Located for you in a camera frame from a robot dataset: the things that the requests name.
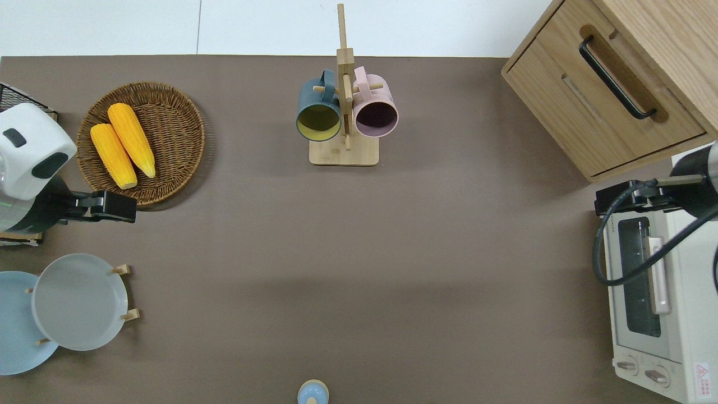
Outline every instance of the pink mug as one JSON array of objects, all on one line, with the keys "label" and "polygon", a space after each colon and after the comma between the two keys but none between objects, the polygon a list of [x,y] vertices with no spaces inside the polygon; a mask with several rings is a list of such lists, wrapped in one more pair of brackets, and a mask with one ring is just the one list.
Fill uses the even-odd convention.
[{"label": "pink mug", "polygon": [[[354,87],[359,89],[354,98],[354,127],[369,137],[382,137],[396,128],[398,112],[389,87],[381,76],[366,74],[364,66],[354,69],[357,80]],[[381,84],[381,88],[371,89]]]}]

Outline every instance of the white wall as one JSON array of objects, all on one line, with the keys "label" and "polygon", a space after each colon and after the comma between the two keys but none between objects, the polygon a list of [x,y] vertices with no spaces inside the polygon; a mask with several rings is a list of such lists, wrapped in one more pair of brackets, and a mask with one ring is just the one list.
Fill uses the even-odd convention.
[{"label": "white wall", "polygon": [[[356,55],[507,57],[550,0],[344,0]],[[334,55],[337,2],[0,0],[0,56]]]}]

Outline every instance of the wicker basket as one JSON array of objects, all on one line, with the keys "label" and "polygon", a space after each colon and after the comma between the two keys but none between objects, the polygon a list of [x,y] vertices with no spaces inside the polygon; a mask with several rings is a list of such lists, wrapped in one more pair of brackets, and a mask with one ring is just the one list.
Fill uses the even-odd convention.
[{"label": "wicker basket", "polygon": [[[154,153],[155,178],[137,171],[137,186],[122,190],[115,184],[90,138],[95,124],[110,123],[107,109],[114,103],[132,107]],[[189,97],[162,83],[130,83],[116,88],[88,111],[78,132],[78,164],[93,190],[110,190],[137,200],[137,206],[163,201],[182,189],[197,171],[205,149],[205,125]]]}]

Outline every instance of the plate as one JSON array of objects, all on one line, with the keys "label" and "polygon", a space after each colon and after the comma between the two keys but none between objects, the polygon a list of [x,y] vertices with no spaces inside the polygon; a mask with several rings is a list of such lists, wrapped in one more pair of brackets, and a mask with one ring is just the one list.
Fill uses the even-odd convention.
[{"label": "plate", "polygon": [[97,349],[122,329],[127,290],[112,265],[90,254],[70,254],[42,271],[32,315],[50,341],[75,351]]},{"label": "plate", "polygon": [[[137,172],[137,186],[120,189],[97,154],[90,129],[109,124],[107,110],[114,103],[132,107],[154,155],[157,175]],[[78,132],[80,171],[93,190],[110,190],[137,200],[137,206],[163,201],[190,181],[205,150],[205,124],[192,100],[174,87],[143,81],[116,88],[88,111]]]},{"label": "plate", "polygon": [[57,344],[35,342],[45,336],[32,318],[32,295],[37,276],[18,271],[0,272],[0,375],[17,375],[39,366]]}]

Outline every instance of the wire basket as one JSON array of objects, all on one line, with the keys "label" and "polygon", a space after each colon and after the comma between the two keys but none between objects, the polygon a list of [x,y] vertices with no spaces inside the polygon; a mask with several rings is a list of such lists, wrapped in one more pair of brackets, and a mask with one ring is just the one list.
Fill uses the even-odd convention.
[{"label": "wire basket", "polygon": [[45,111],[55,121],[57,121],[57,112],[54,109],[51,109],[49,106],[34,100],[30,97],[30,95],[26,94],[19,88],[9,86],[5,83],[0,83],[0,112],[26,102]]}]

